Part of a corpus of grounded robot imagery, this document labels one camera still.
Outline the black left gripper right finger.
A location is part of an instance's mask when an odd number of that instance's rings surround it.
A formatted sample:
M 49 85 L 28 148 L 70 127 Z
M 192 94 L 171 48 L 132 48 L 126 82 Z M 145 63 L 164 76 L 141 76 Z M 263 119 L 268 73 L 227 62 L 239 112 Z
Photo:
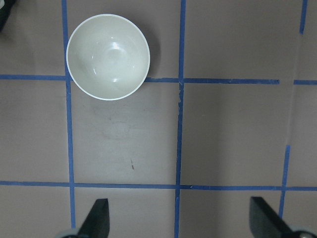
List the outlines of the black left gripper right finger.
M 259 196 L 252 196 L 249 204 L 249 227 L 254 238 L 286 238 L 293 231 Z

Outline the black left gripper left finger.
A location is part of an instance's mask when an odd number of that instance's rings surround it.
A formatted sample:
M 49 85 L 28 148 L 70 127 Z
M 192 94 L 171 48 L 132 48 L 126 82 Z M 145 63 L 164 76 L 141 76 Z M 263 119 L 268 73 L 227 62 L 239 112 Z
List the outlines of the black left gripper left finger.
M 97 199 L 78 231 L 79 238 L 107 238 L 109 235 L 108 199 Z

